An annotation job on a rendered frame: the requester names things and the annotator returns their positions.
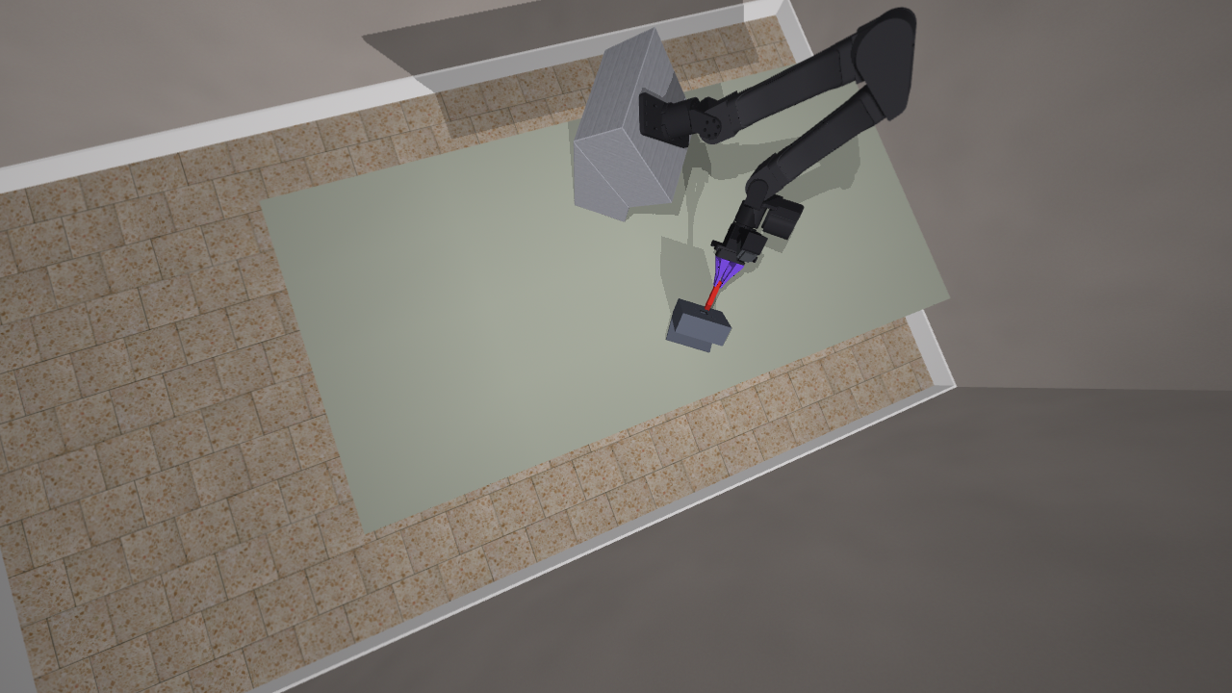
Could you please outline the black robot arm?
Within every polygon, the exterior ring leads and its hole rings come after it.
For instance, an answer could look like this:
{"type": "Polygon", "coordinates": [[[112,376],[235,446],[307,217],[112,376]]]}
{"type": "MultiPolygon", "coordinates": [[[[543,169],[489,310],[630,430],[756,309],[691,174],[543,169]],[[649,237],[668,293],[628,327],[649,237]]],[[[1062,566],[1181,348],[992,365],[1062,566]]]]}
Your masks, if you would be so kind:
{"type": "Polygon", "coordinates": [[[742,261],[754,261],[768,238],[756,231],[788,240],[804,205],[784,200],[784,186],[802,171],[821,162],[865,129],[887,117],[892,121],[904,113],[910,100],[910,43],[914,52],[917,17],[908,7],[894,7],[825,51],[800,62],[787,70],[727,96],[686,97],[667,104],[650,92],[639,92],[641,134],[671,146],[689,146],[689,134],[699,133],[705,143],[716,144],[733,138],[740,129],[781,113],[787,107],[804,102],[819,92],[843,88],[851,81],[865,81],[834,113],[825,115],[812,129],[758,164],[745,182],[745,200],[736,212],[734,222],[723,245],[736,250],[742,261]],[[865,28],[865,30],[862,30],[865,28]],[[700,111],[703,111],[700,113],[700,111]],[[683,137],[681,137],[683,136],[683,137]],[[752,233],[753,232],[753,233],[752,233]]]}

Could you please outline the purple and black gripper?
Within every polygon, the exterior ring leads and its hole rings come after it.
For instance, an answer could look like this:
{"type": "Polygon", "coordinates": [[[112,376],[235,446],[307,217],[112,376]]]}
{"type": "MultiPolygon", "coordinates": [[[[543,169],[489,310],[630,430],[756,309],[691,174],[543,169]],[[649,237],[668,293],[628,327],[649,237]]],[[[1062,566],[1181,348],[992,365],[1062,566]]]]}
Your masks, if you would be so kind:
{"type": "Polygon", "coordinates": [[[716,285],[722,281],[719,289],[723,289],[728,279],[732,279],[736,273],[739,273],[745,263],[736,258],[736,250],[724,248],[722,243],[712,240],[711,245],[715,245],[715,289],[716,285]],[[718,250],[718,252],[717,252],[718,250]]]}

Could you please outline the dark grey panel with slot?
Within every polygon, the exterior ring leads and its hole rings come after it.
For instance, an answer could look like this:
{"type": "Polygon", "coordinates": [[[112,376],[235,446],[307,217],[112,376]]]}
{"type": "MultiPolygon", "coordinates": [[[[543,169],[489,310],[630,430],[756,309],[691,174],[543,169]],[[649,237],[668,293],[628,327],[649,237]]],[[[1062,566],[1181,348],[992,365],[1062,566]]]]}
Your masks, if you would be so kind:
{"type": "Polygon", "coordinates": [[[667,342],[711,351],[711,344],[723,346],[731,324],[718,310],[705,310],[703,305],[678,298],[667,333],[667,342]]]}

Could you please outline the red rectangular peg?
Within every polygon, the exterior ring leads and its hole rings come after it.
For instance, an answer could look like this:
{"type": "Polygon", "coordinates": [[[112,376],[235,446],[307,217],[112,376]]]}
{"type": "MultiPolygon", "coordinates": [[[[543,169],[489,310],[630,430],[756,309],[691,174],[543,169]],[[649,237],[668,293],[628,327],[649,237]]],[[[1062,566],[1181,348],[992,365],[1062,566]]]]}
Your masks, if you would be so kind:
{"type": "Polygon", "coordinates": [[[705,306],[705,310],[711,310],[711,305],[712,305],[712,303],[713,303],[713,301],[715,301],[715,295],[717,295],[717,293],[718,293],[721,284],[722,284],[722,281],[719,281],[719,282],[718,282],[718,284],[716,285],[716,289],[715,289],[715,286],[713,286],[713,289],[712,289],[712,291],[711,291],[711,295],[708,295],[708,300],[706,301],[706,306],[705,306]]]}

